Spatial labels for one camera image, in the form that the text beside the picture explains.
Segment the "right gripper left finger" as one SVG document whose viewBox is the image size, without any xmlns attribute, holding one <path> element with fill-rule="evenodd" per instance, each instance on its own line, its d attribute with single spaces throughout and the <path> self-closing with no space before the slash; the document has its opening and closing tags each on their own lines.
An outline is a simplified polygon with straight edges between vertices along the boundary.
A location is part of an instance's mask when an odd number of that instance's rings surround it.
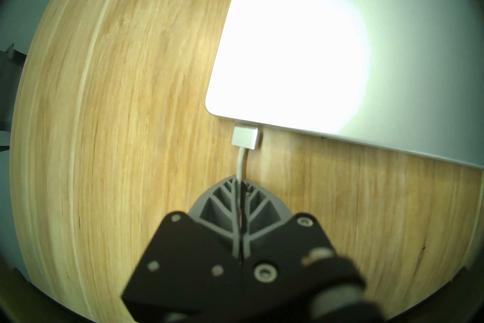
<svg viewBox="0 0 484 323">
<path fill-rule="evenodd" d="M 240 298 L 239 192 L 230 176 L 188 213 L 165 216 L 122 293 L 136 322 L 166 322 Z"/>
</svg>

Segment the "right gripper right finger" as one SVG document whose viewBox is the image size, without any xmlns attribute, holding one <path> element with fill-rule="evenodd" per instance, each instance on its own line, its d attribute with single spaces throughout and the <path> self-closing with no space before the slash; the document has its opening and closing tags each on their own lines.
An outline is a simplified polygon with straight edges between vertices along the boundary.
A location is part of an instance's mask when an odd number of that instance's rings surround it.
<svg viewBox="0 0 484 323">
<path fill-rule="evenodd" d="M 241 262 L 244 314 L 241 322 L 310 322 L 335 309 L 332 267 L 316 264 L 336 257 L 317 219 L 292 214 L 265 188 L 241 182 Z"/>
</svg>

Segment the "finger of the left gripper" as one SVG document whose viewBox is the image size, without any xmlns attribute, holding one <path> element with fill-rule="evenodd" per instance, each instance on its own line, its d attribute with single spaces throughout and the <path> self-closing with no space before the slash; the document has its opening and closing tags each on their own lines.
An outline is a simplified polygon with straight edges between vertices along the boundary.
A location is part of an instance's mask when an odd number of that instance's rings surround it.
<svg viewBox="0 0 484 323">
<path fill-rule="evenodd" d="M 5 50 L 1 50 L 1 72 L 22 72 L 27 55 L 16 50 L 12 43 Z"/>
</svg>

